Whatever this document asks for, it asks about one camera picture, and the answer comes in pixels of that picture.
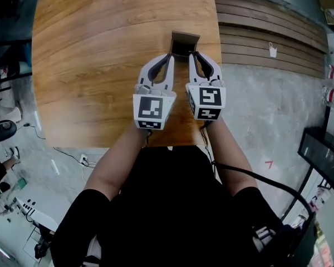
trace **black sleeve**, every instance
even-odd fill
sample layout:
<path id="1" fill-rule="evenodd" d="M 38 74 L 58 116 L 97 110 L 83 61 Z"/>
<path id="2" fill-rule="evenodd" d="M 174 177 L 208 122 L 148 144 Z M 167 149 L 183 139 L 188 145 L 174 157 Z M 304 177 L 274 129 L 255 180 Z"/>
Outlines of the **black sleeve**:
<path id="1" fill-rule="evenodd" d="M 74 200 L 51 243 L 55 267 L 80 267 L 91 239 L 104 224 L 108 198 L 96 190 L 84 190 Z"/>
<path id="2" fill-rule="evenodd" d="M 283 224 L 265 201 L 259 189 L 248 187 L 239 191 L 233 198 L 234 208 L 243 224 L 255 230 L 267 226 L 278 232 Z"/>

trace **wooden table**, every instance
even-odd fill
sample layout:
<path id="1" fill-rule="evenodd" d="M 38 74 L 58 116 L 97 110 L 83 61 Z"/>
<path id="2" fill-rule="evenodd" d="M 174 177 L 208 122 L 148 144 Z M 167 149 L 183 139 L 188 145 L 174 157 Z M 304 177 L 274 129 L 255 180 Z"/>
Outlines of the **wooden table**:
<path id="1" fill-rule="evenodd" d="M 110 147 L 133 120 L 142 66 L 169 52 L 172 31 L 200 35 L 197 50 L 220 64 L 214 0 L 39 0 L 33 81 L 48 143 Z M 203 144 L 186 100 L 187 82 L 188 65 L 177 64 L 177 99 L 151 146 Z"/>

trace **person's forearm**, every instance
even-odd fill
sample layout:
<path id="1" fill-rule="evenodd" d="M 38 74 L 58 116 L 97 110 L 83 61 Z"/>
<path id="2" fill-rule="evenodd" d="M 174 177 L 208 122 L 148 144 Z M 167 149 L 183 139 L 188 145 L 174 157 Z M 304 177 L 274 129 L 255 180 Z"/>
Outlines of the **person's forearm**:
<path id="1" fill-rule="evenodd" d="M 211 122 L 207 132 L 216 162 L 251 171 L 250 163 L 223 119 Z M 244 173 L 218 169 L 218 174 L 233 196 L 243 188 L 257 187 L 256 180 Z"/>
<path id="2" fill-rule="evenodd" d="M 112 200 L 127 179 L 148 132 L 132 124 L 96 164 L 85 189 L 101 191 Z"/>

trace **red arrow mark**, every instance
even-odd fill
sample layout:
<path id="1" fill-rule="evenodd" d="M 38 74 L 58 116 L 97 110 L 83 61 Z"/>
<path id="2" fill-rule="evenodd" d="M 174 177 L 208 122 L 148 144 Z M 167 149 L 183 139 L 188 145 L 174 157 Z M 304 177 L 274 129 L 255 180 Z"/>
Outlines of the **red arrow mark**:
<path id="1" fill-rule="evenodd" d="M 266 163 L 269 164 L 269 168 L 268 168 L 268 169 L 270 170 L 270 169 L 271 169 L 271 166 L 272 166 L 272 164 L 273 164 L 273 160 L 271 160 L 271 161 L 265 161 L 265 164 L 266 164 Z"/>

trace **floor outlet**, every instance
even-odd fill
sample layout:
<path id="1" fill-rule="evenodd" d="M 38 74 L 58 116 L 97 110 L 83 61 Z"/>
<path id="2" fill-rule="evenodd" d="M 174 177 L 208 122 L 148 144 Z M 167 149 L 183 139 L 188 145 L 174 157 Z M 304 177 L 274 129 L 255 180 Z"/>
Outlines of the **floor outlet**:
<path id="1" fill-rule="evenodd" d="M 86 154 L 82 154 L 80 156 L 79 163 L 81 166 L 87 166 L 88 165 L 88 156 Z"/>

